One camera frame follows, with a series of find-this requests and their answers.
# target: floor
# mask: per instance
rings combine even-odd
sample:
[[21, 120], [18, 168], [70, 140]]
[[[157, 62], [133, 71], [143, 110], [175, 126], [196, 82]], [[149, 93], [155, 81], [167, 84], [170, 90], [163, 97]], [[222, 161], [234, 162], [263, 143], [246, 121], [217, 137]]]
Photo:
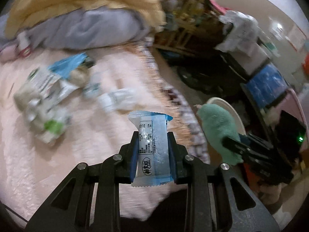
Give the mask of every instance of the floor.
[[[174, 86], [180, 93], [183, 94], [189, 105], [191, 106], [194, 113], [197, 111], [195, 105], [204, 104], [207, 102], [211, 95], [206, 95], [200, 91], [189, 88], [184, 84], [178, 77], [174, 67], [170, 67], [167, 62], [163, 59], [161, 54], [157, 50], [152, 51], [161, 76], [172, 86]], [[215, 164], [218, 162], [218, 154], [213, 149], [209, 149], [209, 154], [211, 161], [215, 161]], [[282, 219], [281, 228], [284, 227], [292, 217], [297, 213], [301, 207], [303, 201], [305, 200], [309, 192], [309, 171], [305, 171], [300, 178], [290, 185], [284, 187], [281, 192], [282, 197], [282, 208], [280, 209], [279, 219]]]

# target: plastic snack bag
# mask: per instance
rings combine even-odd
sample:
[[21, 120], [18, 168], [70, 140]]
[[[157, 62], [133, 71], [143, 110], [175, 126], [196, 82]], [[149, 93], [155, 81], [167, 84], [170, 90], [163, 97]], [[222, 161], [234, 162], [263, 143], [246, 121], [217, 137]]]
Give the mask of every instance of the plastic snack bag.
[[58, 74], [62, 79], [84, 88], [90, 80], [89, 68], [95, 65], [95, 60], [86, 53], [72, 55], [59, 60], [48, 67], [51, 72]]
[[57, 105], [78, 87], [44, 67], [33, 70], [27, 81], [14, 94], [15, 104], [23, 112], [32, 99], [49, 99]]
[[129, 120], [139, 131], [138, 169], [131, 184], [148, 187], [172, 181], [168, 158], [167, 122], [173, 118], [162, 113], [130, 112]]
[[32, 99], [23, 112], [24, 121], [39, 140], [53, 146], [70, 125], [71, 115], [65, 107], [49, 99]]

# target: clutter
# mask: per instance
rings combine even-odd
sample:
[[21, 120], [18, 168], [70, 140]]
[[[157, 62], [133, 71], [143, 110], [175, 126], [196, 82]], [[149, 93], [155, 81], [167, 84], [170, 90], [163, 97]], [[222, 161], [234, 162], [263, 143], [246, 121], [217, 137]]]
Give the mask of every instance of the clutter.
[[130, 111], [136, 105], [136, 91], [132, 88], [123, 88], [98, 97], [98, 102], [106, 112], [115, 110]]
[[264, 205], [271, 205], [276, 203], [279, 200], [280, 193], [282, 189], [282, 184], [279, 185], [270, 185], [270, 184], [263, 184], [260, 186], [260, 200]]
[[[251, 56], [259, 34], [256, 19], [237, 11], [228, 10], [225, 15], [219, 16], [219, 20], [225, 24], [223, 34], [226, 35], [226, 38], [215, 49], [222, 52], [241, 51]], [[233, 28], [228, 33], [231, 23]]]
[[304, 111], [304, 118], [306, 119], [307, 126], [309, 126], [309, 84], [308, 83], [304, 84], [303, 89], [300, 92], [298, 98], [299, 98], [301, 107]]
[[[80, 231], [78, 225], [88, 227], [85, 221], [91, 220], [90, 213], [94, 213], [92, 231], [119, 231], [121, 219], [119, 203], [123, 209], [124, 202], [127, 200], [121, 194], [129, 192], [136, 196], [135, 200], [129, 197], [133, 207], [139, 207], [142, 213], [152, 214], [150, 218], [152, 224], [157, 222], [157, 227], [164, 227], [169, 223], [169, 227], [172, 228], [172, 230], [156, 229], [156, 231], [181, 231], [180, 219], [183, 219], [185, 228], [190, 228], [186, 231], [280, 231], [271, 214], [248, 188], [242, 177], [228, 164], [221, 164], [219, 167], [207, 165], [199, 158], [188, 154], [185, 146], [177, 144], [173, 132], [167, 135], [170, 142], [171, 175], [174, 182], [185, 189], [176, 193], [178, 197], [172, 197], [174, 195], [172, 194], [169, 197], [170, 200], [163, 200], [159, 205], [160, 208], [154, 212], [141, 208], [145, 202], [142, 190], [149, 194], [151, 205], [156, 207], [158, 204], [155, 203], [156, 196], [164, 186], [129, 190], [132, 188], [128, 184], [133, 181], [137, 166], [138, 132], [133, 132], [130, 144], [122, 145], [117, 154], [110, 156], [104, 162], [96, 165], [88, 165], [85, 162], [77, 164], [59, 185], [54, 185], [55, 189], [51, 194], [49, 193], [44, 203], [29, 219], [25, 230], [27, 232]], [[94, 194], [95, 199], [92, 188], [96, 183], [98, 187]], [[81, 186], [88, 191], [81, 191]], [[173, 191], [177, 190], [172, 184], [165, 187]], [[161, 195], [160, 202], [167, 196], [168, 194]], [[188, 205], [184, 213], [185, 198]], [[94, 202], [95, 208], [93, 212], [89, 212]], [[68, 203], [74, 208], [66, 208]], [[74, 223], [77, 225], [74, 227], [72, 220], [63, 219], [63, 217], [74, 217]], [[212, 222], [214, 217], [219, 218], [218, 222]], [[126, 223], [128, 231], [155, 231], [151, 229], [152, 226], [145, 226], [143, 222], [135, 223], [134, 229], [132, 229], [132, 223]]]
[[17, 40], [18, 40], [18, 49], [20, 56], [23, 58], [28, 57], [31, 54], [31, 46], [30, 46], [30, 40], [27, 36], [27, 32], [26, 31], [20, 32], [17, 35]]
[[[143, 45], [138, 45], [136, 51], [140, 48], [144, 53]], [[120, 88], [117, 80], [121, 79], [122, 88], [132, 85], [132, 87], [139, 89], [137, 94], [138, 104], [140, 104], [137, 107], [138, 110], [144, 108], [155, 111], [154, 109], [157, 109], [157, 112], [171, 116], [173, 115], [170, 113], [178, 113], [179, 107], [171, 105], [169, 98], [160, 93], [161, 88], [165, 87], [165, 81], [161, 80], [158, 84], [160, 78], [151, 75], [152, 71], [155, 71], [154, 60], [151, 58], [141, 59], [132, 54], [131, 51], [124, 48], [119, 50], [103, 48], [89, 51], [89, 55], [93, 53], [93, 57], [97, 61], [97, 66], [90, 69], [91, 75], [95, 71], [101, 72], [102, 90], [110, 92], [115, 87]], [[79, 162], [87, 162], [89, 165], [100, 164], [104, 159], [117, 153], [116, 147], [119, 150], [121, 145], [130, 143], [133, 131], [138, 131], [130, 123], [127, 117], [128, 112], [115, 112], [105, 116], [101, 114], [102, 109], [97, 104], [96, 99], [89, 101], [83, 99], [82, 90], [79, 89], [61, 102], [61, 105], [68, 106], [67, 109], [72, 114], [72, 121], [53, 147], [39, 141], [29, 132], [23, 124], [22, 115], [12, 105], [14, 104], [13, 94], [21, 87], [27, 79], [27, 75], [33, 69], [38, 66], [47, 67], [54, 61], [67, 57], [67, 53], [67, 51], [42, 50], [38, 52], [39, 55], [32, 54], [28, 59], [19, 59], [14, 65], [4, 66], [5, 69], [1, 69], [0, 72], [1, 89], [3, 90], [0, 97], [2, 105], [0, 110], [2, 125], [0, 126], [3, 129], [3, 151], [7, 154], [5, 161], [8, 162], [4, 163], [3, 166], [4, 170], [6, 165], [9, 168], [7, 168], [8, 175], [4, 174], [0, 179], [1, 185], [7, 189], [7, 195], [1, 201], [16, 203], [16, 205], [10, 207], [17, 211], [22, 208], [22, 215], [27, 220], [37, 210], [37, 203], [43, 203], [46, 196], [50, 194], [51, 188], [54, 188], [64, 179], [63, 172], [67, 170], [68, 165], [73, 167], [75, 163]], [[12, 94], [7, 99], [13, 83], [15, 85]], [[195, 149], [192, 145], [190, 130], [180, 115], [177, 118], [175, 123], [169, 122], [169, 124], [172, 123], [171, 130], [173, 130], [178, 143], [188, 147], [188, 150], [194, 154]], [[201, 158], [208, 162], [206, 144], [201, 147], [203, 147]], [[165, 184], [154, 187], [151, 192], [149, 192], [149, 187], [137, 188], [128, 184], [125, 186], [120, 184], [119, 188], [121, 215], [127, 214], [140, 220], [146, 220], [162, 199], [173, 192], [175, 188], [178, 189], [181, 186], [175, 186], [173, 183]]]
[[173, 118], [162, 113], [135, 111], [129, 120], [139, 131], [138, 170], [134, 187], [162, 185], [172, 181], [168, 158], [167, 122]]
[[30, 131], [44, 143], [53, 145], [71, 119], [67, 110], [58, 104], [77, 88], [60, 80], [59, 75], [38, 68], [14, 94], [14, 102]]
[[305, 124], [282, 110], [275, 134], [278, 148], [284, 152], [291, 165], [294, 165], [295, 159], [300, 158], [299, 151], [306, 136]]
[[305, 61], [302, 64], [302, 68], [304, 69], [304, 72], [309, 75], [309, 54], [306, 55]]
[[213, 97], [213, 98], [210, 98], [207, 100], [206, 104], [216, 104], [220, 107], [222, 107], [223, 109], [227, 110], [233, 117], [234, 121], [235, 121], [235, 124], [236, 124], [236, 131], [239, 133], [239, 134], [243, 134], [245, 135], [246, 134], [246, 130], [245, 130], [245, 127], [244, 127], [244, 123], [242, 122], [242, 119], [241, 117], [239, 116], [238, 114], [238, 111], [235, 110], [235, 108], [230, 105], [228, 102], [226, 102], [225, 100], [221, 99], [221, 98], [216, 98], [216, 97]]
[[6, 46], [0, 52], [0, 62], [6, 63], [8, 61], [14, 61], [18, 58], [18, 46], [17, 44]]
[[162, 8], [167, 25], [156, 33], [154, 47], [188, 56], [216, 52], [224, 24], [209, 0], [162, 0]]
[[272, 63], [266, 65], [246, 86], [260, 109], [271, 104], [288, 88], [283, 76]]
[[232, 115], [216, 104], [204, 104], [197, 111], [197, 115], [202, 120], [206, 139], [221, 154], [222, 162], [230, 165], [242, 163], [243, 160], [239, 154], [233, 153], [222, 145], [223, 138], [227, 136], [240, 141]]
[[299, 52], [306, 43], [307, 37], [301, 29], [294, 24], [290, 33], [286, 36], [288, 42], [292, 45], [296, 52]]
[[81, 88], [85, 87], [90, 79], [89, 68], [95, 64], [94, 60], [81, 53], [55, 62], [48, 67], [52, 72], [67, 79]]
[[241, 52], [230, 52], [231, 56], [245, 70], [246, 75], [253, 75], [263, 64], [267, 63], [269, 56], [257, 43], [253, 45], [251, 57]]
[[235, 103], [232, 103], [231, 105], [235, 109], [235, 111], [238, 113], [244, 126], [250, 125], [250, 116], [248, 115], [246, 111], [246, 107], [243, 101], [240, 100]]
[[39, 140], [53, 145], [66, 131], [71, 116], [64, 107], [54, 105], [50, 99], [32, 99], [23, 112], [25, 123]]
[[59, 75], [44, 68], [33, 70], [29, 74], [28, 80], [14, 94], [14, 101], [18, 110], [23, 112], [34, 98], [45, 99], [51, 95], [59, 94], [61, 91], [59, 79]]
[[278, 40], [281, 41], [284, 37], [284, 29], [283, 26], [278, 23], [277, 21], [271, 19], [270, 20], [270, 26], [269, 26], [269, 32]]

